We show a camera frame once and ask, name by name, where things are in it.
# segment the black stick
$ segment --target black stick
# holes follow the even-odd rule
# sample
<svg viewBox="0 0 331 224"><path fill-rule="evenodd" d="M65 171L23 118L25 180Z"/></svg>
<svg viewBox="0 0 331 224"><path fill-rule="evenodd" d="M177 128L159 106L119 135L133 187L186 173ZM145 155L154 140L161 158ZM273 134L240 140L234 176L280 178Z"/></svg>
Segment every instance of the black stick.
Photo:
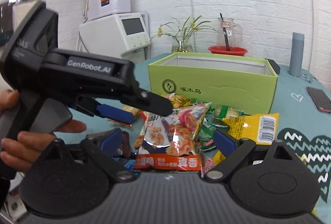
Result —
<svg viewBox="0 0 331 224"><path fill-rule="evenodd" d="M226 29L225 29L224 27L223 27L223 33L224 33L224 39L225 39L226 50L227 50L227 51L230 51L229 40L228 40L228 38L227 38Z"/></svg>

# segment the white heart drawing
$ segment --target white heart drawing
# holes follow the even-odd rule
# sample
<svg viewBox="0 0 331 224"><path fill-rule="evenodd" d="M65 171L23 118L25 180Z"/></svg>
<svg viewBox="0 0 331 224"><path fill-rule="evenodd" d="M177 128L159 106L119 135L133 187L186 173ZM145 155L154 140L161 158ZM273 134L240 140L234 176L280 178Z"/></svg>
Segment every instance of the white heart drawing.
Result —
<svg viewBox="0 0 331 224"><path fill-rule="evenodd" d="M301 102L302 99L303 99L302 94L297 95L297 94L295 94L295 93L291 93L291 96L292 96L295 100L297 100L297 101L299 101L299 102Z"/></svg>

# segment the human hand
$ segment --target human hand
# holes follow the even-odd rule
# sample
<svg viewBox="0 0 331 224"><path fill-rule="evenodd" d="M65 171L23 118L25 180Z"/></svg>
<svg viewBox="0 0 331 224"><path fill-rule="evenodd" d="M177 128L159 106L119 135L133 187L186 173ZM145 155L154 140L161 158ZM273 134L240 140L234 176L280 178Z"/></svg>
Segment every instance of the human hand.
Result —
<svg viewBox="0 0 331 224"><path fill-rule="evenodd" d="M0 92L0 117L9 108L14 107L19 101L18 91L6 90ZM86 130L86 125L77 120L71 120L58 131L64 133L81 133ZM41 152L54 140L54 134L39 134L20 132L18 141L4 138L1 141L5 151L0 153L0 158L5 164L20 172L26 172L36 161Z"/></svg>

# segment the vase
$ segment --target vase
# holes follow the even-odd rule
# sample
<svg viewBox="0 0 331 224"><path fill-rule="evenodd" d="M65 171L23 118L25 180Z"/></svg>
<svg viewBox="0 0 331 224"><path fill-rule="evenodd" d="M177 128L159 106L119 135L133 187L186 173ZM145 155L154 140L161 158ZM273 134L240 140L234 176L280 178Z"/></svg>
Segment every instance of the vase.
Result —
<svg viewBox="0 0 331 224"><path fill-rule="evenodd" d="M187 37L184 40L178 40L173 37L173 47L171 49L171 53L175 52L193 52L191 38Z"/></svg>

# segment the open box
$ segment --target open box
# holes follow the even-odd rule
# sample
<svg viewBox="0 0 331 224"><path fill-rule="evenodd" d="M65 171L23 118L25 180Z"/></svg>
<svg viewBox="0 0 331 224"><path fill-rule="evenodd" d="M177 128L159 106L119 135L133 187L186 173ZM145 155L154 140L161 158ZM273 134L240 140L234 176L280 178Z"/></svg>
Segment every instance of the open box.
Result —
<svg viewBox="0 0 331 224"><path fill-rule="evenodd" d="M175 92L248 115L269 113L278 80L266 59L210 53L177 52L149 64L148 72L153 93Z"/></svg>

